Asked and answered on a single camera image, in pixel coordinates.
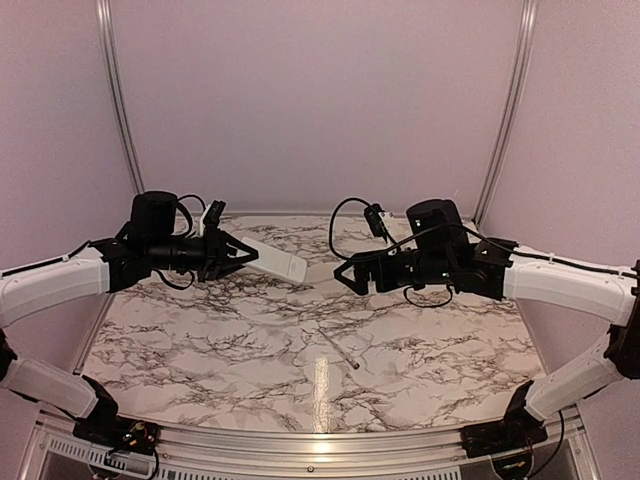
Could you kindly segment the white remote control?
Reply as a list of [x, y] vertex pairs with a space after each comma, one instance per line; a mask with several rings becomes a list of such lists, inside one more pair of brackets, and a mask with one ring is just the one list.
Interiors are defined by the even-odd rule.
[[304, 282], [307, 273], [305, 259], [249, 237], [243, 237], [242, 242], [258, 252], [258, 258], [248, 262], [247, 267], [292, 283]]

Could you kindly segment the clear handle screwdriver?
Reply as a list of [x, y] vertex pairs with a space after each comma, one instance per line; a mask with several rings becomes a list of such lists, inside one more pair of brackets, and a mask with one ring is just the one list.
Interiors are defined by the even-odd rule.
[[360, 368], [360, 364], [352, 356], [350, 356], [336, 341], [334, 341], [322, 329], [318, 329], [318, 332], [335, 349], [335, 351], [343, 358], [343, 360], [348, 363], [348, 365], [352, 369], [358, 370]]

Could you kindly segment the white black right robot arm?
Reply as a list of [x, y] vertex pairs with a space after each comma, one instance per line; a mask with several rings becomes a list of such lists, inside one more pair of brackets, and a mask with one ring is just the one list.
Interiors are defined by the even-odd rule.
[[590, 349], [553, 373], [520, 386], [495, 430], [515, 448], [564, 407], [622, 379], [639, 377], [639, 268], [585, 264], [515, 241], [487, 238], [463, 225], [456, 204], [411, 206], [409, 235], [392, 230], [378, 204], [365, 208], [372, 233], [387, 246], [344, 258], [334, 277], [354, 293], [443, 285], [452, 293], [529, 300], [594, 315], [610, 327]]

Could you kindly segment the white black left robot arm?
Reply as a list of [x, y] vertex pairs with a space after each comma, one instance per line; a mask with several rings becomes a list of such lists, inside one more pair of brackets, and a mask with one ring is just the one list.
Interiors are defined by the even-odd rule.
[[[258, 251], [219, 227], [225, 204], [206, 206], [198, 224], [175, 230], [181, 197], [164, 191], [135, 196], [130, 219], [111, 238], [88, 241], [69, 254], [1, 274], [1, 326], [72, 300], [126, 290], [167, 271], [191, 281], [223, 278], [259, 257]], [[1, 343], [1, 386], [32, 402], [45, 402], [70, 416], [106, 445], [125, 438], [118, 404], [97, 381], [49, 363], [21, 357]]]

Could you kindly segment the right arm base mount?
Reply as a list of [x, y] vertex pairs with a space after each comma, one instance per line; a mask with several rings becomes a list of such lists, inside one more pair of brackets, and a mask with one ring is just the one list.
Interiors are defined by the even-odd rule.
[[519, 424], [509, 425], [503, 421], [469, 425], [463, 427], [460, 434], [462, 448], [468, 458], [528, 448], [548, 439], [543, 426], [525, 427]]

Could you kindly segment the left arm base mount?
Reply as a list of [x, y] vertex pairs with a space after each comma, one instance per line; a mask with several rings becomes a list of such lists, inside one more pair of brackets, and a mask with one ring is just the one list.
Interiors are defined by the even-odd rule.
[[73, 436], [108, 447], [114, 452], [133, 452], [152, 456], [158, 440], [160, 426], [154, 422], [118, 416], [108, 426], [76, 423]]

